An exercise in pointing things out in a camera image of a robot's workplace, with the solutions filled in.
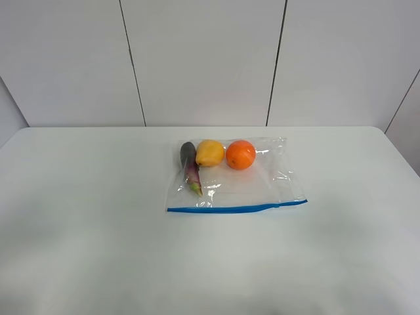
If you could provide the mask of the purple eggplant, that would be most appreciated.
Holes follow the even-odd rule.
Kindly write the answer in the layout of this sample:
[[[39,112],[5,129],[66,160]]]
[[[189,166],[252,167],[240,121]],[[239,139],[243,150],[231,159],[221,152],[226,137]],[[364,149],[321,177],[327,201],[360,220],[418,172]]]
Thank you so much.
[[[203,195],[196,163],[196,148],[191,142],[185,142],[180,148],[180,162],[184,171],[184,180],[188,187],[199,197]]]

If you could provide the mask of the clear zip bag blue seal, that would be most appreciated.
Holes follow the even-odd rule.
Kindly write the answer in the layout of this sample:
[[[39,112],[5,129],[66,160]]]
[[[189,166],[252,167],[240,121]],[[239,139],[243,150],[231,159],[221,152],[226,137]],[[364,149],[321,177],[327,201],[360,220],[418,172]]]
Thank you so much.
[[[237,141],[220,140],[226,150]],[[287,141],[282,137],[245,138],[255,147],[256,158],[245,170],[235,170],[224,159],[213,167],[199,167],[203,195],[188,187],[177,150],[177,173],[168,189],[167,211],[194,214],[254,213],[271,208],[302,205],[307,202],[301,185],[289,164]],[[196,150],[201,139],[191,142]]]

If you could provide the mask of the orange fruit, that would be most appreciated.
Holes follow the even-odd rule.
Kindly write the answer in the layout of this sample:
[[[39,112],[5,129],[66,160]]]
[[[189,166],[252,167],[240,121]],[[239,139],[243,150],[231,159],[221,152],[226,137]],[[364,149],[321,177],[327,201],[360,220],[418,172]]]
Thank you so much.
[[[246,140],[237,140],[226,149],[227,165],[235,170],[249,168],[256,158],[256,150],[252,143]]]

